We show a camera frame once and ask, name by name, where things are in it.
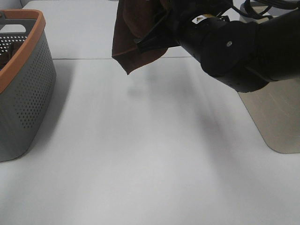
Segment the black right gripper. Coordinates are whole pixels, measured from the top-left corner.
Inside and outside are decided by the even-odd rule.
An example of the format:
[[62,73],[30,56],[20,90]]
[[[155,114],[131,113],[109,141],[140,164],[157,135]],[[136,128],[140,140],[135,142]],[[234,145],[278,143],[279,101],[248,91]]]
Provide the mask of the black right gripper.
[[169,9],[142,38],[135,38],[140,53],[179,46],[179,36],[197,16],[218,16],[233,6],[231,0],[171,0]]

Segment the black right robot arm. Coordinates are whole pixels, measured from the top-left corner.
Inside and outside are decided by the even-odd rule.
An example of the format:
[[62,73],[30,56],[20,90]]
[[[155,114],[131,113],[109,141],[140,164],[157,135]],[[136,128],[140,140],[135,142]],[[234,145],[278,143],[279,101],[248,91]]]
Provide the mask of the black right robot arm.
[[300,75],[300,3],[264,0],[258,13],[245,1],[230,21],[230,0],[172,0],[171,8],[135,43],[141,52],[181,46],[202,70],[238,92]]

